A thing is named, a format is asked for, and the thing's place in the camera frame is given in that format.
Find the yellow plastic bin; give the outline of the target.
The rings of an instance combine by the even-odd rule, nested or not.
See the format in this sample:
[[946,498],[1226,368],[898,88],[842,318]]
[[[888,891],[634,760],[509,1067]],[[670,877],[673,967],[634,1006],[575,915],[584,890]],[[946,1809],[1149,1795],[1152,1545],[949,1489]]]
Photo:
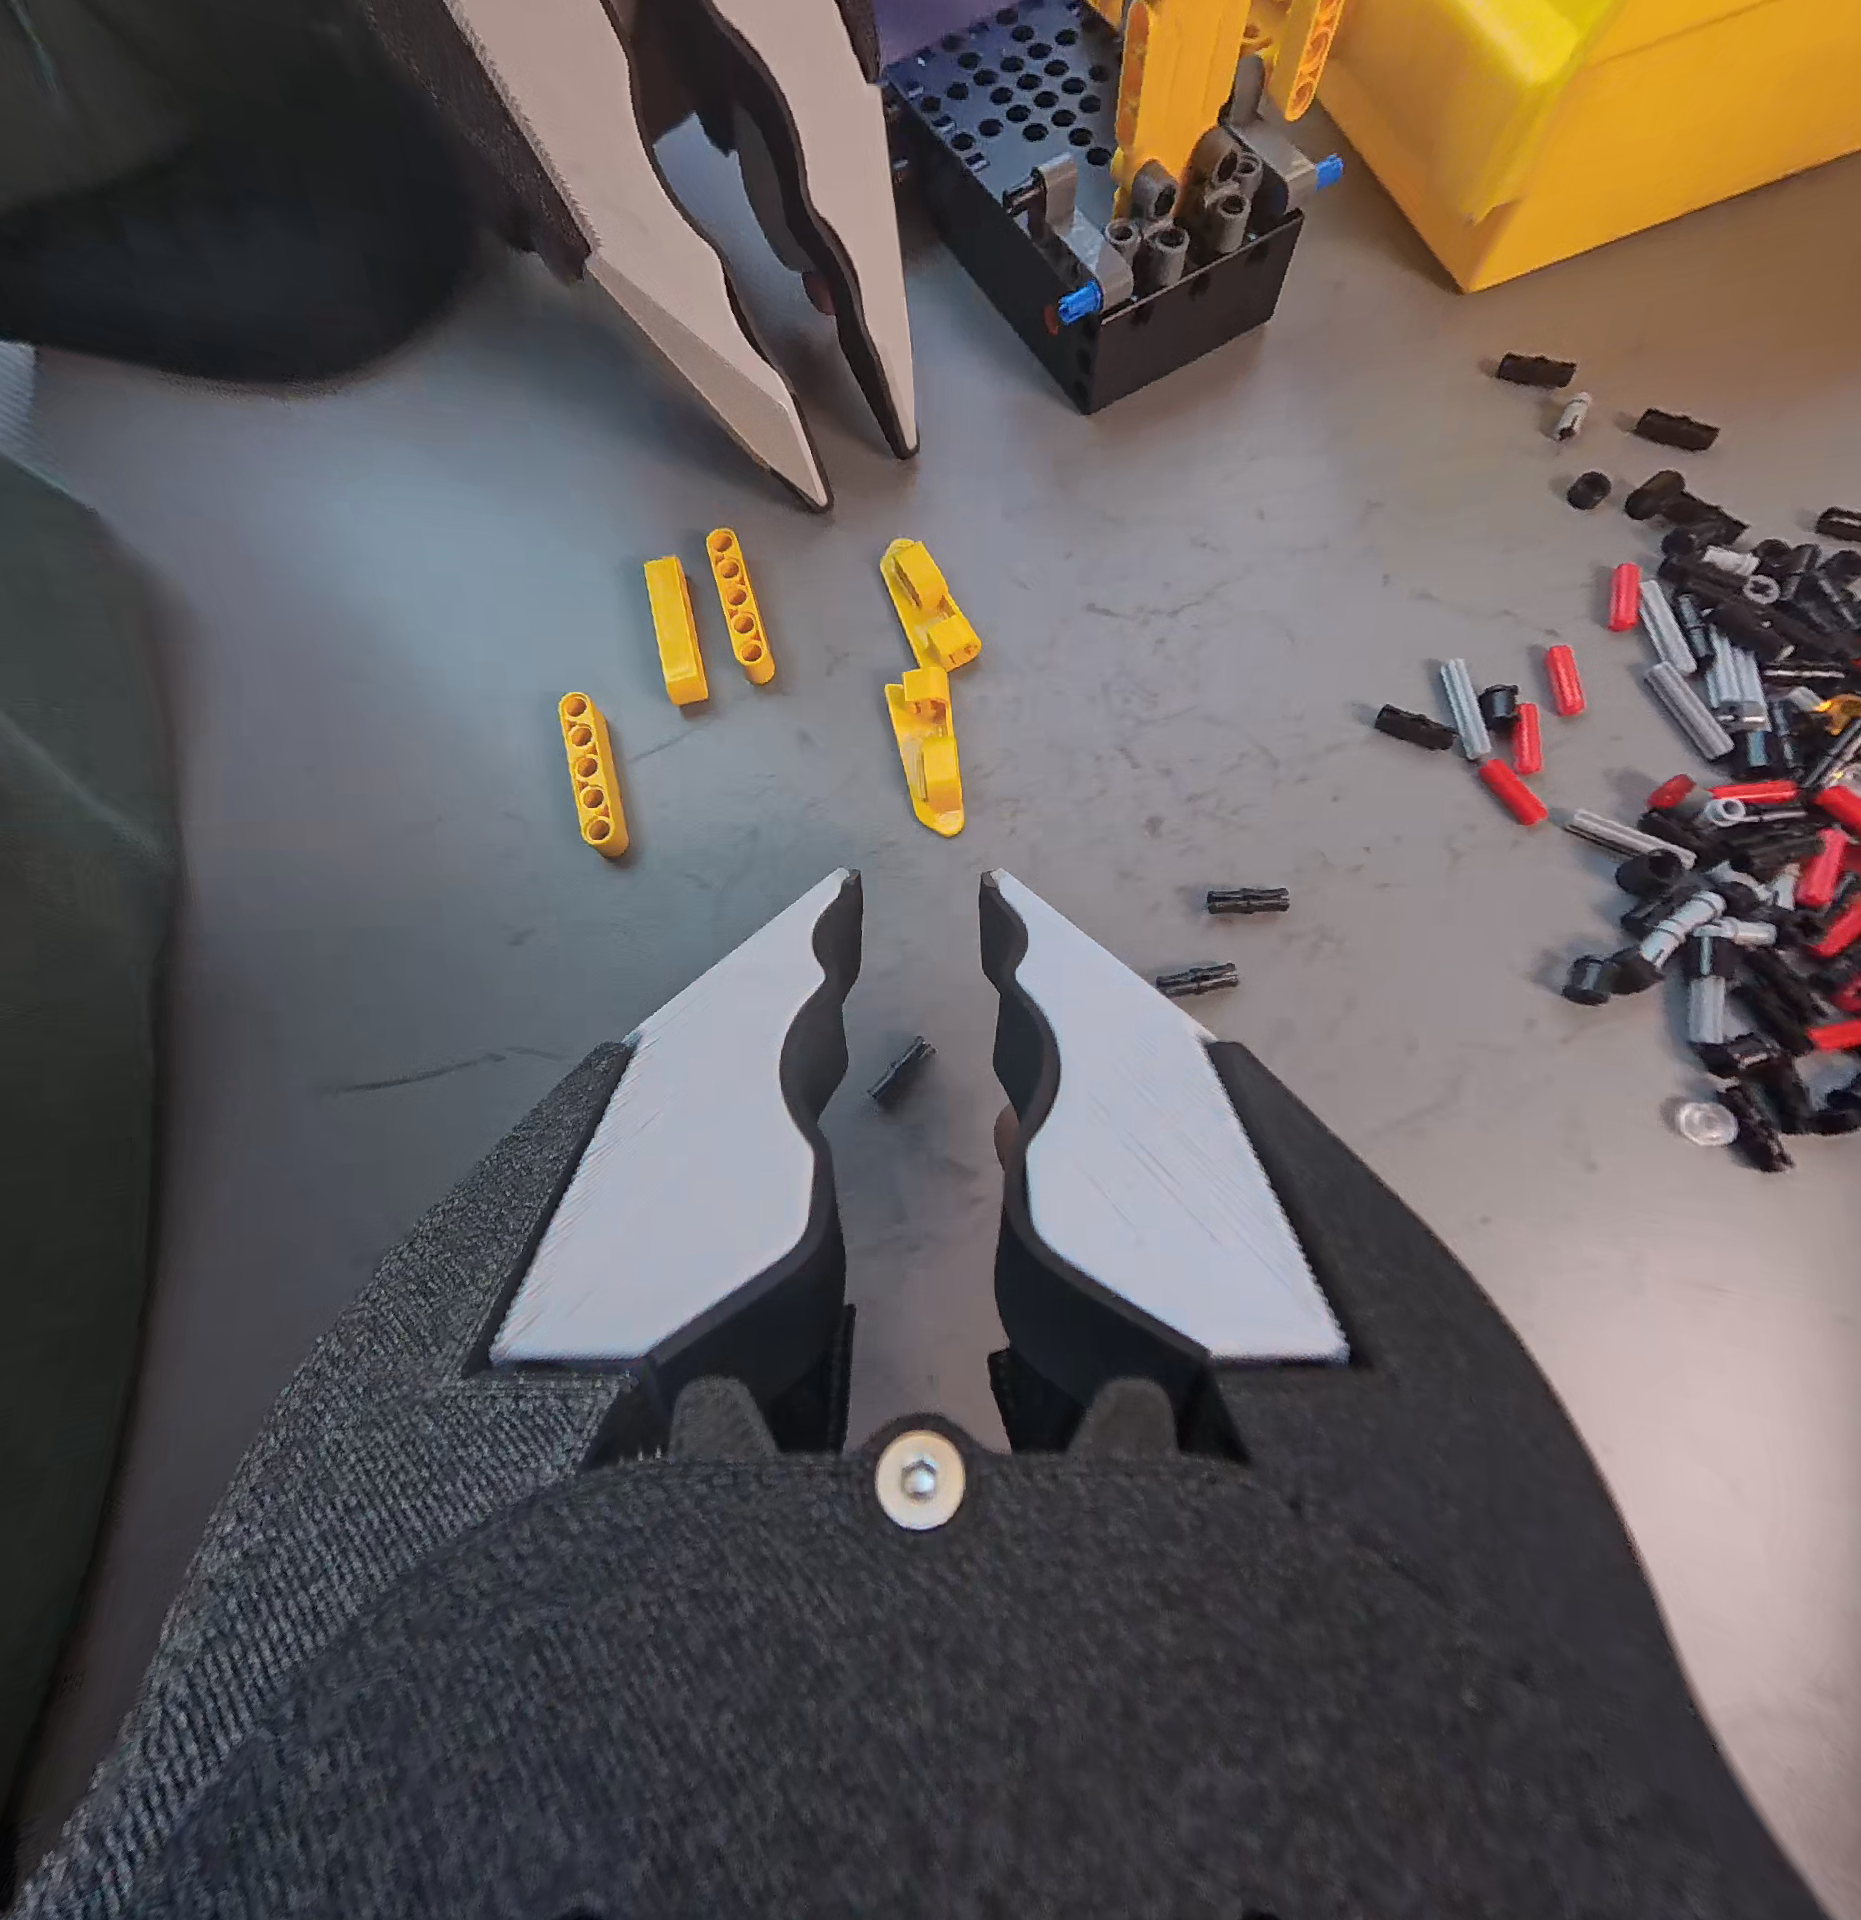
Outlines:
[[1479,292],[1861,153],[1861,3],[1354,3],[1318,100]]

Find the person's left forearm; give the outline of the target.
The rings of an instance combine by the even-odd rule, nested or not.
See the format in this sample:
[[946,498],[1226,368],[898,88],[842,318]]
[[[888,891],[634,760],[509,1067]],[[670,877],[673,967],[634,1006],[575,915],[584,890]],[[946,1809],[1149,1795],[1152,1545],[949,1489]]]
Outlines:
[[372,48],[359,4],[0,3],[0,214],[120,179]]

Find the short yellow lego beam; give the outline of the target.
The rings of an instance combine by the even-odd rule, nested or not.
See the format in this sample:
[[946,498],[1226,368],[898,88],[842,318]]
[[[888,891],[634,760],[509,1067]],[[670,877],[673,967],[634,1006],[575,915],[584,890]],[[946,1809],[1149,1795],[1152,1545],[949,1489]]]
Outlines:
[[705,663],[681,560],[663,555],[647,561],[644,587],[667,696],[673,708],[701,708],[708,702]]
[[737,532],[727,526],[712,529],[705,536],[705,560],[734,662],[751,685],[761,689],[772,684],[776,662]]

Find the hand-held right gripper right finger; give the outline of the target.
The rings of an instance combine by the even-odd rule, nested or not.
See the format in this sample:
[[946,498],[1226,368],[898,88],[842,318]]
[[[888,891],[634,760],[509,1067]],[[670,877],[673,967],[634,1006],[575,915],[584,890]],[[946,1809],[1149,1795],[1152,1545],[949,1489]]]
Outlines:
[[1333,1308],[1249,1129],[1249,1056],[1025,880],[980,880],[1003,1151],[992,1391],[1016,1452],[1059,1452],[1143,1381],[1194,1452],[1237,1452],[1222,1381],[1346,1369]]

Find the black and yellow lego model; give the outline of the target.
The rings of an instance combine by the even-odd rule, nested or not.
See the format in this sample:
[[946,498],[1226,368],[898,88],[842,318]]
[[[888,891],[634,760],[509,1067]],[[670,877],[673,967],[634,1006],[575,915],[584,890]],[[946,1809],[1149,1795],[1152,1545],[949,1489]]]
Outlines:
[[1264,326],[1343,4],[993,4],[882,74],[894,178],[1093,415]]

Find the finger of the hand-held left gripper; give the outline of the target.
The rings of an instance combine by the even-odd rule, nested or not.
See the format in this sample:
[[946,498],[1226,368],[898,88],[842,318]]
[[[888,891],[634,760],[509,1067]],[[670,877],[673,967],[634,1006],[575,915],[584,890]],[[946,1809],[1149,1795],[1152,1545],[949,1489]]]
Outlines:
[[809,431],[677,204],[634,111],[633,60],[595,3],[461,3],[459,25],[588,247],[584,271],[737,445],[826,512]]
[[921,435],[871,4],[703,3],[715,141],[776,257],[820,271],[839,349],[901,460]]

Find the medium yellow lego beam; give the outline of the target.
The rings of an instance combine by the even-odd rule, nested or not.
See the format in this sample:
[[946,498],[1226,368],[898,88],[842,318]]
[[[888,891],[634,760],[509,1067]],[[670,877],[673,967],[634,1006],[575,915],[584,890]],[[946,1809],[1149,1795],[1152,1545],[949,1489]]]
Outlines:
[[601,859],[622,859],[631,845],[631,828],[604,712],[590,695],[569,691],[557,714],[581,838]]

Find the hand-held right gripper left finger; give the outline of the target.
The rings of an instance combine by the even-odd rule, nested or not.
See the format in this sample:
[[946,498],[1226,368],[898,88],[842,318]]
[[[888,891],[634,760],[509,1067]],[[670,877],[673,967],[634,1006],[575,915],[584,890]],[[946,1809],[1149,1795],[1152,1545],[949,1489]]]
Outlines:
[[852,1309],[818,1121],[861,953],[861,877],[839,867],[625,1040],[488,1368],[633,1374],[644,1426],[734,1379],[781,1450],[842,1446]]

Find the yellow lego connector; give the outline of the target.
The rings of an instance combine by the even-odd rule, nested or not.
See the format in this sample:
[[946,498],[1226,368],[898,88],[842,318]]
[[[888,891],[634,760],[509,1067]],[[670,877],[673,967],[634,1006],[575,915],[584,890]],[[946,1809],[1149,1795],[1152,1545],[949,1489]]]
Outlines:
[[894,540],[878,569],[919,666],[951,675],[977,658],[983,641],[922,543]]
[[946,672],[916,666],[901,684],[888,684],[882,696],[919,826],[960,835],[966,815]]

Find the pile of small lego pins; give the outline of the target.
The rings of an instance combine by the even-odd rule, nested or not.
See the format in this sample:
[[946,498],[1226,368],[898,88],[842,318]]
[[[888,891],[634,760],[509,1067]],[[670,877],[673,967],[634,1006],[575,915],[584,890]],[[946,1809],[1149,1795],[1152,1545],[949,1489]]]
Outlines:
[[1861,1138],[1861,506],[1728,496],[1724,431],[1606,409],[1576,360],[1499,355],[1514,423],[1572,513],[1609,519],[1590,641],[1525,666],[1438,660],[1420,708],[1377,703],[1393,756],[1470,776],[1519,830],[1599,859],[1611,931],[1554,992],[1586,1010],[1669,1003],[1696,1093],[1671,1125],[1784,1174]]

